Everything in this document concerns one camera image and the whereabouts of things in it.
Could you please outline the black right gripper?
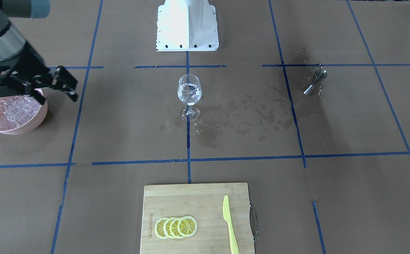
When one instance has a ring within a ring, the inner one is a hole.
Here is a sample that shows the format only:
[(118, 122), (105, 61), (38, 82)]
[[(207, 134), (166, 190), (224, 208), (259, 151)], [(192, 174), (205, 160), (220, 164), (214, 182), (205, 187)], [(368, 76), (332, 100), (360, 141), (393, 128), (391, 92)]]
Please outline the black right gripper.
[(76, 102), (77, 85), (77, 79), (64, 66), (51, 70), (46, 67), (29, 42), (16, 56), (0, 60), (0, 97), (29, 96), (44, 105), (46, 98), (38, 89), (48, 87), (65, 93)]

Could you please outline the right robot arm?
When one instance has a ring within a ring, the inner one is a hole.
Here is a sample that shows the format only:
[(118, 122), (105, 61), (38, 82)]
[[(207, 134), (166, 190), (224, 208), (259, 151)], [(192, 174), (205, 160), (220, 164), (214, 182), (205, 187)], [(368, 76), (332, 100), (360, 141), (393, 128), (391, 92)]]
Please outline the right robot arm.
[(64, 66), (49, 69), (45, 61), (10, 21), (14, 18), (44, 19), (50, 13), (49, 0), (0, 0), (0, 98), (29, 96), (44, 105), (38, 91), (51, 88), (77, 101), (77, 80)]

